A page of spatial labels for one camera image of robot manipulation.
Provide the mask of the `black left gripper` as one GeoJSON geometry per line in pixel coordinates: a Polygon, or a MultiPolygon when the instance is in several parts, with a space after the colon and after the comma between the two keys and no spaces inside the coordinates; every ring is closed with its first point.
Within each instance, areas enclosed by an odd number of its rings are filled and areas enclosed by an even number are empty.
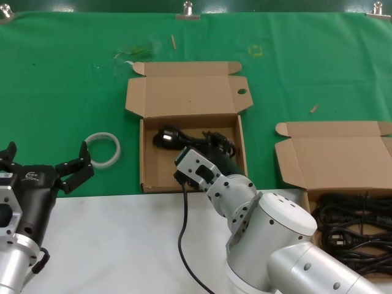
{"type": "Polygon", "coordinates": [[[70,194],[89,178],[94,168],[87,143],[82,141],[79,157],[56,165],[20,165],[13,162],[17,153],[14,141],[1,151],[1,171],[14,172],[21,184],[17,195],[22,216],[16,229],[37,245],[42,245],[50,214],[59,190],[70,194]]]}

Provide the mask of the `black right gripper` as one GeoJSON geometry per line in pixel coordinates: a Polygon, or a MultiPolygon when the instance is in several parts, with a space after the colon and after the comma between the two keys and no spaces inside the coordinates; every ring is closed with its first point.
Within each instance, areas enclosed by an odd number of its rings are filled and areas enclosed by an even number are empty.
{"type": "Polygon", "coordinates": [[[203,131],[206,144],[208,146],[220,146],[223,152],[210,152],[208,154],[208,160],[212,162],[220,172],[225,175],[246,175],[245,172],[236,164],[230,157],[236,155],[236,146],[227,138],[220,140],[220,136],[217,132],[203,131]]]}

